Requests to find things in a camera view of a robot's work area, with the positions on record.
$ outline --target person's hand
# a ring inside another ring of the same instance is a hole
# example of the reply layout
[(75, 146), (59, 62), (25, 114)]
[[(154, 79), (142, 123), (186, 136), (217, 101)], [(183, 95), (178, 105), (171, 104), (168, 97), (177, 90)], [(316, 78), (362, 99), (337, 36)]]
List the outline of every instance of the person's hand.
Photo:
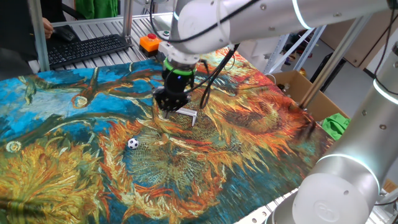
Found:
[(45, 38), (49, 39), (52, 35), (52, 32), (54, 31), (54, 28), (52, 27), (51, 22), (46, 18), (43, 18), (43, 25)]

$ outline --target green object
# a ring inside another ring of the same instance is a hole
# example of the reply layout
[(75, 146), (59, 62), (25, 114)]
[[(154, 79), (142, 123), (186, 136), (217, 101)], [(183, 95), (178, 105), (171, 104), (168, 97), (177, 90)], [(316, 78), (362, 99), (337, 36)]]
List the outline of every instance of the green object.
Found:
[[(166, 66), (166, 68), (170, 71), (174, 69), (173, 66), (171, 66), (171, 64), (169, 64), (169, 61), (167, 61), (167, 58), (164, 60), (163, 65)], [(183, 71), (183, 70), (179, 70), (179, 69), (175, 69), (173, 71), (173, 73), (176, 73), (177, 75), (184, 75), (184, 76), (192, 75), (192, 71)]]
[(76, 10), (86, 19), (118, 16), (118, 0), (75, 0)]
[(334, 139), (339, 140), (346, 131), (351, 119), (337, 113), (323, 121), (322, 128)]

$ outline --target metal pole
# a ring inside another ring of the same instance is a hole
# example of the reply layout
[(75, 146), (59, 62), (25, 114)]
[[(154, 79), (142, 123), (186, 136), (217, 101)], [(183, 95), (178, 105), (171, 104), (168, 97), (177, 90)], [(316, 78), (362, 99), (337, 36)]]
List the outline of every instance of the metal pole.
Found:
[(332, 71), (336, 68), (339, 61), (343, 58), (344, 54), (351, 47), (356, 37), (362, 31), (363, 27), (371, 18), (371, 14), (368, 16), (363, 16), (357, 18), (349, 31), (344, 36), (343, 40), (341, 40), (339, 46), (336, 48), (335, 52), (329, 59), (328, 63), (325, 65), (318, 78), (315, 80), (311, 88), (305, 94), (303, 100), (300, 102), (301, 108), (307, 108), (307, 106), (311, 103), (314, 97), (317, 95), (318, 91), (322, 87), (325, 80), (329, 77)]
[(305, 61), (307, 60), (308, 56), (312, 52), (313, 48), (317, 44), (319, 38), (321, 37), (323, 31), (325, 30), (326, 25), (318, 27), (315, 32), (313, 33), (313, 37), (311, 38), (311, 41), (308, 43), (307, 47), (305, 48), (303, 54), (301, 55), (300, 59), (298, 60), (296, 66), (293, 68), (293, 70), (300, 71), (300, 69), (303, 67)]
[(45, 43), (42, 7), (40, 5), (40, 0), (28, 0), (28, 3), (35, 34), (35, 44), (37, 57), (39, 58), (40, 71), (49, 71), (50, 63), (49, 56), (47, 55), (47, 44)]
[(132, 4), (133, 0), (124, 0), (123, 37), (131, 38)]
[(263, 74), (268, 74), (271, 71), (271, 67), (274, 65), (274, 62), (278, 58), (278, 55), (282, 51), (283, 47), (285, 46), (287, 39), (289, 38), (289, 34), (282, 35), (279, 38), (278, 45), (276, 46), (274, 52), (271, 54), (271, 56), (268, 59), (266, 68), (262, 72)]
[(272, 66), (271, 70), (269, 71), (270, 73), (272, 73), (280, 64), (284, 63), (285, 60), (287, 59), (287, 57), (293, 53), (293, 51), (312, 33), (313, 29), (307, 30), (306, 33), (299, 38), (299, 40), (290, 48), (290, 50), (288, 50), (285, 55), (279, 59), (278, 62), (276, 62), (274, 64), (274, 66)]

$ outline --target wooden cabinet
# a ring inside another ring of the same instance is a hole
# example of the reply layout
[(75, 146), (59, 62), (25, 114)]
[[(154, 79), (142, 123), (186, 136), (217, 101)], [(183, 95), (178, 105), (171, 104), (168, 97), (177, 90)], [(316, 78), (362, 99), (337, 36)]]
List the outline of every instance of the wooden cabinet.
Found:
[[(391, 11), (375, 13), (354, 44), (347, 51), (345, 59), (355, 67), (364, 69), (386, 43), (387, 28), (391, 18)], [(354, 20), (328, 25), (321, 36), (331, 48), (336, 49)], [(398, 19), (392, 25), (391, 34), (398, 28)]]

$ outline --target cardboard box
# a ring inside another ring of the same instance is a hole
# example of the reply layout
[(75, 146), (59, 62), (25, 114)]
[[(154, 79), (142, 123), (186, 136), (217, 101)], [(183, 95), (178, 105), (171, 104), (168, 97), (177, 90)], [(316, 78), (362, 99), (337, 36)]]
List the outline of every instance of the cardboard box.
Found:
[[(286, 91), (286, 95), (290, 95), (296, 102), (301, 102), (307, 91), (312, 86), (312, 83), (296, 70), (276, 73), (274, 76), (276, 84), (290, 84), (290, 88)], [(321, 91), (319, 91), (307, 109), (308, 113), (313, 116), (315, 121), (322, 121), (336, 113), (340, 113), (344, 117), (348, 118), (347, 114), (329, 100), (329, 98), (327, 98)]]

